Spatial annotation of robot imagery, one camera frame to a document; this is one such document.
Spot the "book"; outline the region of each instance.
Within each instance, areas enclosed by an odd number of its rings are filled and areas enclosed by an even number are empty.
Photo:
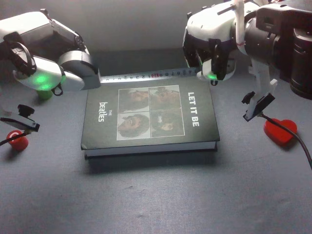
[[[107,83],[89,90],[85,157],[216,150],[220,141],[208,82],[180,77]]]

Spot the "red object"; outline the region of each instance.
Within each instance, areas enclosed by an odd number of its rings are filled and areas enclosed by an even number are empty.
[[[289,119],[280,121],[276,118],[273,118],[273,120],[288,128],[292,132],[297,133],[297,125],[295,122]],[[285,146],[293,138],[291,134],[268,121],[266,121],[264,124],[264,132],[272,141],[280,146]]]
[[[11,131],[8,134],[8,136],[6,137],[6,139],[9,139],[11,137],[14,137],[14,136],[20,135],[20,134],[22,134],[22,132],[20,130]],[[23,151],[28,146],[28,140],[25,136],[22,136],[20,138],[15,139],[15,140],[9,141],[9,144],[12,146],[13,149],[15,149],[17,151]]]

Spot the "red heart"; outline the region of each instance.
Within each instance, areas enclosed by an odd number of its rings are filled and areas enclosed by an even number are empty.
[[[276,118],[273,118],[273,120],[293,131],[294,133],[297,133],[297,125],[295,122],[289,119],[280,121]],[[285,146],[293,138],[291,134],[268,121],[266,121],[264,124],[264,132],[272,141],[280,146]]]

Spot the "ruler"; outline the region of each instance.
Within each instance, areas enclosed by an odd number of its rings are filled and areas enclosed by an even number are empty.
[[[170,79],[170,78],[177,78],[177,77],[196,76],[197,72],[199,72],[199,68],[195,68],[195,67],[161,70],[161,71],[153,71],[153,72],[142,72],[142,73],[101,77],[100,82],[101,83],[119,83],[119,82]]]

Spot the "table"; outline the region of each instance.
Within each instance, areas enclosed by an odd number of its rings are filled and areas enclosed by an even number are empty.
[[[113,75],[184,67],[181,50],[94,53]],[[119,156],[85,161],[80,150],[87,91],[42,102],[1,73],[1,103],[35,108],[40,131],[16,154],[0,147],[0,232],[46,234],[308,234],[312,172],[299,143],[276,146],[265,120],[246,122],[254,89],[247,57],[233,78],[211,87],[218,152]],[[265,114],[292,119],[312,151],[312,102],[279,80]],[[0,139],[14,128],[0,124]]]

